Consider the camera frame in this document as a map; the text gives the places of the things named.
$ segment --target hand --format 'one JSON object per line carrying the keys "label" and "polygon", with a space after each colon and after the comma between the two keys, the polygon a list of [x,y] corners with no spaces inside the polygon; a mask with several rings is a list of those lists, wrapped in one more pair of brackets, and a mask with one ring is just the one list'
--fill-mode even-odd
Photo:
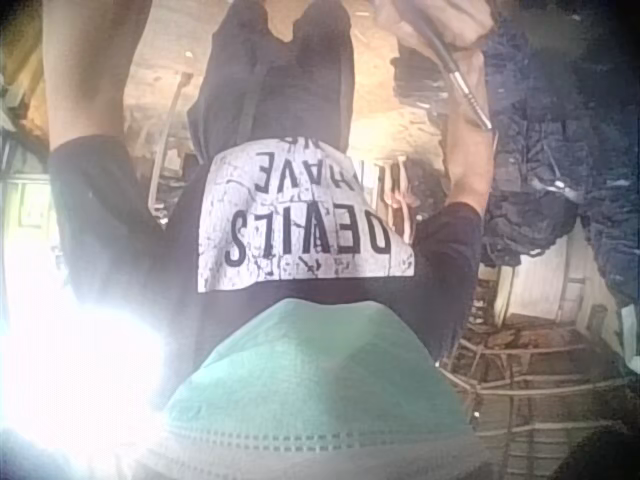
{"label": "hand", "polygon": [[[443,40],[459,48],[470,48],[493,28],[486,0],[400,0],[412,1],[436,25]],[[404,45],[434,58],[425,42],[400,18],[394,0],[373,0],[378,24],[396,35]]]}

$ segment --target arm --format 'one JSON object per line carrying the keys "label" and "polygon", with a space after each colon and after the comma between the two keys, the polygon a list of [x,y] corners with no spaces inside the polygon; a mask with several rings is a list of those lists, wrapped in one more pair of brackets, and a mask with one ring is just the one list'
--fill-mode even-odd
{"label": "arm", "polygon": [[123,136],[123,96],[151,0],[45,0],[44,75],[51,150]]}
{"label": "arm", "polygon": [[48,167],[71,286],[140,303],[163,235],[123,141],[123,93],[148,0],[45,0]]}
{"label": "arm", "polygon": [[[469,82],[478,103],[488,112],[484,57],[479,51],[464,52],[459,60],[462,74]],[[447,204],[461,202],[481,216],[487,206],[493,181],[493,139],[469,122],[464,101],[451,95],[445,161],[451,190]]]}

